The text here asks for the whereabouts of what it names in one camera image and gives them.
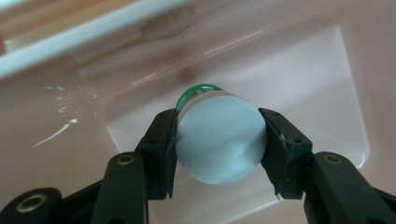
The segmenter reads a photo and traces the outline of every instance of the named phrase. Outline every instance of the white cylindrical object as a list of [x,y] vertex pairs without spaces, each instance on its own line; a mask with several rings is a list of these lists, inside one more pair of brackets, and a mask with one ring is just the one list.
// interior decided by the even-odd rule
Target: white cylindrical object
[[190,175],[208,184],[228,184],[257,167],[266,127],[254,105],[211,85],[193,87],[182,98],[176,148]]

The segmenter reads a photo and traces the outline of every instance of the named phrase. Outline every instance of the metal bolt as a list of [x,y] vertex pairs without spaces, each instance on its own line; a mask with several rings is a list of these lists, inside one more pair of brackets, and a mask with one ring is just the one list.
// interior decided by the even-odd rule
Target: metal bolt
[[343,160],[341,160],[340,158],[338,158],[337,156],[331,155],[331,154],[327,154],[324,156],[324,160],[328,163],[331,163],[333,165],[339,165],[341,163],[343,163]]
[[48,199],[46,194],[38,193],[25,198],[23,201],[18,203],[17,212],[27,213],[36,210],[38,207],[44,204]]
[[123,157],[119,157],[117,159],[117,163],[119,165],[126,165],[126,164],[129,164],[129,163],[133,162],[133,161],[134,161],[134,157],[133,156],[123,156]]

